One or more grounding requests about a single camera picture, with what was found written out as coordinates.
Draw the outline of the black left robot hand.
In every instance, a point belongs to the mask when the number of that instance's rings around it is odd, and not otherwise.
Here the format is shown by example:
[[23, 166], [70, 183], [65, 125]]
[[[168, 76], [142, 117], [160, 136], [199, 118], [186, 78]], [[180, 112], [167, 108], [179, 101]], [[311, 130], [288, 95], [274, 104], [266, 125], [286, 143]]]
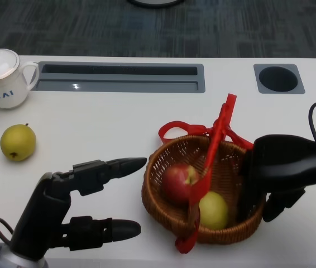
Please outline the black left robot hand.
[[110, 180], [130, 175], [146, 162], [145, 157], [94, 160], [73, 165], [67, 173], [44, 175], [15, 227], [10, 250], [17, 256], [39, 260], [50, 248], [87, 250], [138, 236], [141, 226], [131, 220], [95, 220], [91, 216], [73, 217], [67, 224], [63, 220], [71, 206], [72, 191], [82, 196], [102, 191]]

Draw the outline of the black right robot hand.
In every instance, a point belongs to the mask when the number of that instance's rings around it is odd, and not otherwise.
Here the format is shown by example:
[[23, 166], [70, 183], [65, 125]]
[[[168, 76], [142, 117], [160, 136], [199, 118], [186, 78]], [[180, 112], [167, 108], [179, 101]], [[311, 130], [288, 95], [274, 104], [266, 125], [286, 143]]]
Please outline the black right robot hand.
[[266, 135], [246, 151], [239, 175], [242, 189], [238, 221], [247, 219], [253, 205], [269, 195], [262, 212], [265, 222], [291, 208], [316, 184], [316, 142], [293, 135]]

